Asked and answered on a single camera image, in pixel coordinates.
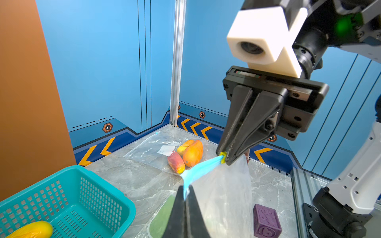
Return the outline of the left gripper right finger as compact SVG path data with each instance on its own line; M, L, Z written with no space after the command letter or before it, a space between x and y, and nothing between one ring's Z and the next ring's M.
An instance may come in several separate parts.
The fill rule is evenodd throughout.
M186 238L210 238L192 185L186 197Z

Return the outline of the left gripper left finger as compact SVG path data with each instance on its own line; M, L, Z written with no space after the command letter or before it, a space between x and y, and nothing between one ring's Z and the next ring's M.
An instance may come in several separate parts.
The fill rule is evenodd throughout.
M162 238L186 237L186 202L183 195L184 187L181 185L176 193L172 211Z

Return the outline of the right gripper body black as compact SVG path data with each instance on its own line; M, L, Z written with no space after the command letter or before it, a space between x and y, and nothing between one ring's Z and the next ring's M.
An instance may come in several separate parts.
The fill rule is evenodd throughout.
M329 90L328 85L322 82L233 66L223 79L223 87L227 93L237 85L260 92L288 91L274 134L288 140L295 140L299 133L307 131Z

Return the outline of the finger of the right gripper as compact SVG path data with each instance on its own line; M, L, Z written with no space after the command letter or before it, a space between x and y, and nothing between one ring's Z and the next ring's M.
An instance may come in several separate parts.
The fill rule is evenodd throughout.
M224 152L230 166L247 150L275 134L288 91L231 90L226 94L231 105L224 129Z
M260 91L243 85L234 87L230 96L228 121L218 144L216 154L240 156L246 150L262 143L261 131L255 131L258 121L249 119L250 110L257 101Z

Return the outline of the clear bags stack green print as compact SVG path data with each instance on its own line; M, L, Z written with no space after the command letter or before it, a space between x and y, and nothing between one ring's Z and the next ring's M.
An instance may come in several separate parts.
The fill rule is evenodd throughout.
M136 235L136 238L161 238L167 227L169 217L174 205L175 194L171 193L153 213L148 223Z

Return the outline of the clear zip-top bag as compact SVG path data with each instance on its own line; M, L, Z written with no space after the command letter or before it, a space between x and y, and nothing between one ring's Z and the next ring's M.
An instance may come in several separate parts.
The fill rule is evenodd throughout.
M219 164L200 178L194 170L181 174L194 193L212 238L250 238L253 235L251 177L247 158L232 165Z
M216 156L216 145L198 136L192 136L191 134L169 134L164 132L155 132L153 135L150 135L147 139L144 139L143 142L124 155L124 157L144 163L170 174L180 175L172 170L168 164L167 158L174 151L182 157L185 149L196 140L200 140L203 144L203 157L199 163L212 159ZM185 171L193 167L186 166Z

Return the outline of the red pink mango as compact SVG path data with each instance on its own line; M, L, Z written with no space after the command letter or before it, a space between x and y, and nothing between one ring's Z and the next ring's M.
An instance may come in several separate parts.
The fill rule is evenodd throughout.
M168 156L167 161L172 170L177 174L182 174L186 169L182 157L176 151Z

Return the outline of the large orange mango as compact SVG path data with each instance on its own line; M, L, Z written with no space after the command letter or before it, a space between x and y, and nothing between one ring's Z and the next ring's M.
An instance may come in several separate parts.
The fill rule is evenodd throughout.
M203 157L203 144L200 140L194 141L190 146L188 146L183 155L182 159L187 167L193 167L198 164Z

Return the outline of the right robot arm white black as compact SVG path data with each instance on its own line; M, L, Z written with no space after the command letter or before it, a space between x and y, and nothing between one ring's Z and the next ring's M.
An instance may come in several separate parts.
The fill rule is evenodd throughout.
M231 67L223 79L231 102L216 150L228 165L276 135L294 141L308 130L329 87L312 81L329 47L380 61L380 1L244 1L227 35L234 57L247 67ZM349 102L360 111L375 100L372 119L352 119L353 132L333 136L320 151L321 175L331 182L312 204L304 203L309 238L380 237L369 232L381 197L381 81Z

